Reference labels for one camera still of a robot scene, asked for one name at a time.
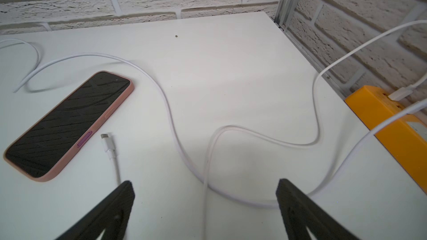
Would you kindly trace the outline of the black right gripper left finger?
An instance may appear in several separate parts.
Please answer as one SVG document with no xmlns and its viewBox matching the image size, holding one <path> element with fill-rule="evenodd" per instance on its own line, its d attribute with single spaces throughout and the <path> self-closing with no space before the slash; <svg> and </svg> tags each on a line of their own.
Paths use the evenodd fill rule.
<svg viewBox="0 0 427 240">
<path fill-rule="evenodd" d="M 124 239 L 134 200 L 132 183 L 124 181 L 58 239 Z"/>
</svg>

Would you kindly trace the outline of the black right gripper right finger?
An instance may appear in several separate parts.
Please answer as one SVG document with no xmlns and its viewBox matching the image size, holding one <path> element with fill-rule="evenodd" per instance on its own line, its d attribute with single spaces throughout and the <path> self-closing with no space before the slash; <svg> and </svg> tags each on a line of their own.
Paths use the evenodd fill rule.
<svg viewBox="0 0 427 240">
<path fill-rule="evenodd" d="M 279 181 L 276 197 L 288 239 L 309 240 L 309 233 L 317 240 L 357 239 L 289 180 Z"/>
</svg>

